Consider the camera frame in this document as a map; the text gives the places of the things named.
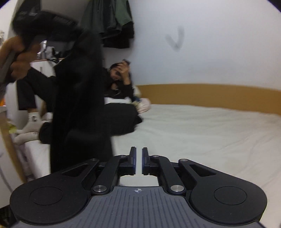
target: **wooden headboard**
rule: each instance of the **wooden headboard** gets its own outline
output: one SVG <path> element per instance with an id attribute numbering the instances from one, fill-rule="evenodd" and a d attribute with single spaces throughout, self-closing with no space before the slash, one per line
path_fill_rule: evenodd
<path id="1" fill-rule="evenodd" d="M 266 88 L 214 85 L 165 84 L 138 86 L 152 104 L 188 104 L 281 115 L 281 91 Z"/>

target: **hanging clothes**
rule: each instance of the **hanging clothes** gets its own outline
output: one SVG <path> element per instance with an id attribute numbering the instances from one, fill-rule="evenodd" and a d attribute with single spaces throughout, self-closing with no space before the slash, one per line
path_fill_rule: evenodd
<path id="1" fill-rule="evenodd" d="M 101 35 L 104 47 L 129 48 L 134 27 L 128 0 L 91 0 L 81 26 Z"/>

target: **ridged gray surface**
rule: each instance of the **ridged gray surface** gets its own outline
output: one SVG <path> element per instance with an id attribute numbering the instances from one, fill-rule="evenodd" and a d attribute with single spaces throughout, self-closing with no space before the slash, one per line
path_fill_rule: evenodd
<path id="1" fill-rule="evenodd" d="M 50 226 L 19 222 L 15 228 L 222 228 L 199 217 L 181 196 L 162 187 L 115 187 L 105 196 L 92 197 L 74 218 Z M 252 223 L 240 228 L 262 228 Z"/>

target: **metal pivot screw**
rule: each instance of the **metal pivot screw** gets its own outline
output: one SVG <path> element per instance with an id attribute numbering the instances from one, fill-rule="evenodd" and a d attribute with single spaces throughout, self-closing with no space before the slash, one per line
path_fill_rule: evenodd
<path id="1" fill-rule="evenodd" d="M 174 192 L 180 192 L 184 190 L 184 187 L 181 185 L 173 185 L 170 187 L 170 189 Z"/>
<path id="2" fill-rule="evenodd" d="M 93 190 L 95 192 L 104 192 L 106 191 L 106 187 L 104 185 L 96 185 L 95 187 L 93 187 Z"/>

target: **leg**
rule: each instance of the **leg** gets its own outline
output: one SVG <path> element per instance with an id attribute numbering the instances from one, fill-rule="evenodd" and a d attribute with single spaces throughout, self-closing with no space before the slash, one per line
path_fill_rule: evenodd
<path id="1" fill-rule="evenodd" d="M 40 111 L 40 116 L 43 117 L 47 113 L 47 105 L 46 102 L 43 101 L 41 104 L 41 111 Z"/>
<path id="2" fill-rule="evenodd" d="M 47 111 L 53 111 L 56 94 L 56 78 L 46 77 L 34 68 L 28 71 L 25 78 L 17 81 L 19 110 L 36 109 L 35 97 L 39 96 L 46 102 Z"/>
<path id="3" fill-rule="evenodd" d="M 48 111 L 52 112 L 55 93 L 54 81 L 52 77 L 47 78 L 39 71 L 31 68 L 27 76 L 17 82 L 19 110 L 27 110 L 29 113 L 27 125 L 23 130 L 18 130 L 18 134 L 39 131 L 43 123 L 36 107 L 34 95 L 38 95 L 46 101 Z"/>

